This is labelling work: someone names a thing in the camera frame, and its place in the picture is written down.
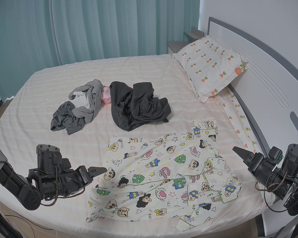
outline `gray headboard trim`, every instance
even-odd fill
[[[213,17],[209,17],[207,35],[209,35],[210,22],[214,22],[220,26],[223,26],[224,28],[227,28],[232,32],[235,32],[236,34],[242,36],[243,38],[247,39],[251,43],[255,44],[263,51],[265,51],[267,54],[269,54],[272,58],[274,58],[277,62],[279,62],[287,71],[289,71],[294,76],[294,78],[298,80],[298,69],[294,65],[292,65],[284,56],[282,56],[280,53],[272,49],[270,46],[266,45],[264,42],[258,40],[257,38],[240,30],[237,27],[234,27],[223,21],[217,20]]]
[[[233,88],[233,86],[231,84],[229,84],[229,88],[231,89],[231,91],[233,92],[233,94],[235,94],[238,102],[240,103],[240,106],[242,107],[247,120],[252,128],[252,131],[254,133],[254,135],[256,136],[257,141],[259,142],[259,146],[261,147],[263,153],[265,156],[268,156],[270,147],[261,131],[261,129],[259,128],[257,122],[255,121],[254,117],[252,116],[252,114],[250,113],[249,109],[247,108],[247,106],[245,105],[245,103],[243,102],[243,100],[241,99],[241,97],[239,96],[239,94],[237,93],[237,91]]]
[[[296,130],[298,131],[298,117],[294,112],[290,113],[290,119],[292,120],[294,126],[296,127]]]

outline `pink cloth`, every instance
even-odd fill
[[[111,103],[111,91],[109,86],[104,86],[100,100],[103,101],[103,103],[105,104]]]

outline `wall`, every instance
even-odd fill
[[[201,0],[199,30],[207,34],[208,18],[217,18],[265,42],[298,68],[297,12],[297,0]]]

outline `gray clothing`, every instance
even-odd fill
[[[72,110],[74,104],[67,101],[58,107],[58,110],[53,114],[51,121],[51,131],[59,131],[66,129],[68,135],[73,134],[84,127],[84,119],[76,117]]]
[[[86,108],[84,106],[80,106],[74,108],[72,113],[78,117],[83,118],[86,123],[90,123],[93,121],[95,116],[97,115],[100,109],[100,97],[103,91],[103,85],[98,79],[93,79],[90,82],[87,82],[85,85],[76,87],[69,95],[68,98],[70,100],[75,98],[74,92],[84,92],[90,102],[90,108]]]

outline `star print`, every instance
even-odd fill
[[[198,194],[200,195],[200,197],[203,196],[203,195],[205,195],[204,192],[200,192],[200,193],[198,193]]]
[[[175,197],[175,196],[176,196],[175,192],[170,192],[169,195],[170,195],[171,197]]]

